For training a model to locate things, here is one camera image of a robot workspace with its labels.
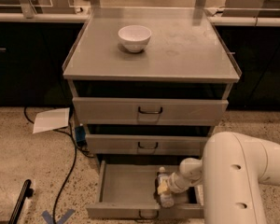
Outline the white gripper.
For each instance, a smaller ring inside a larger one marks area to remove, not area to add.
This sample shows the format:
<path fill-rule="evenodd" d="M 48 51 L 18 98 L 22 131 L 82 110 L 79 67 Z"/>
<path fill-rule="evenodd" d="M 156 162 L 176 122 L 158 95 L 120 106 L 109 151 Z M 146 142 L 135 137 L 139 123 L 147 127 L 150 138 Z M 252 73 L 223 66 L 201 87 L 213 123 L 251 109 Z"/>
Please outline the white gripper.
<path fill-rule="evenodd" d="M 168 177 L 167 183 L 162 182 L 158 185 L 157 192 L 159 195 L 169 195 L 170 191 L 173 193 L 182 193 L 188 189 L 189 181 L 184 176 L 180 173 L 171 173 Z"/>

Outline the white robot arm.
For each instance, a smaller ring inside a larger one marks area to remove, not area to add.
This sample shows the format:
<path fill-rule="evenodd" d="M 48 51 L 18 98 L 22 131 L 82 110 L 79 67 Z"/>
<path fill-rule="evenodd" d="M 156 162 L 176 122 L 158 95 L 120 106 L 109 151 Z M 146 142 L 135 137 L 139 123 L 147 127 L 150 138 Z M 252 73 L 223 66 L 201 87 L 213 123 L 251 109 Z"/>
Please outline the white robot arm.
<path fill-rule="evenodd" d="M 201 185 L 205 224 L 267 224 L 261 184 L 280 186 L 280 145 L 221 132 L 208 139 L 201 159 L 186 158 L 169 175 L 160 168 L 157 193 L 170 208 L 175 193 Z"/>

